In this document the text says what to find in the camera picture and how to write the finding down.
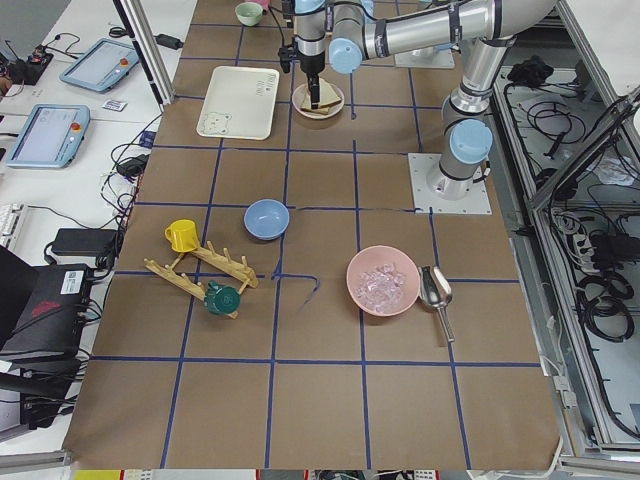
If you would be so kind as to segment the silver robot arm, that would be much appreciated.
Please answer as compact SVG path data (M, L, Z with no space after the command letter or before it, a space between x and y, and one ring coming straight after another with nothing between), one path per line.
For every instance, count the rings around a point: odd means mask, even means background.
M493 137L482 120L498 71L517 34L554 8L552 1L448 1L390 18L374 16L370 1L285 1L282 16L294 30L278 57L283 71L297 61L307 77L312 107L320 101L326 66L353 73L364 61L471 40L462 79L442 107L445 148L426 175L444 200L464 198Z
M367 25L385 27L392 20L404 21L410 16L377 18L373 1L290 1L283 4L283 17L294 29L293 45L301 59L325 56L326 35L335 38L340 22L353 22L355 28Z

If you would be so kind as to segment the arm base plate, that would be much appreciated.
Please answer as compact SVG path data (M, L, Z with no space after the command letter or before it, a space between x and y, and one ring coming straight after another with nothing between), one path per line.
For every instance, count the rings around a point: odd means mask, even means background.
M450 47L427 47L394 56L397 67L423 69L454 69L455 61Z
M439 168L437 153L409 153L414 209L418 213L491 215L487 185L480 166L471 179L451 180Z

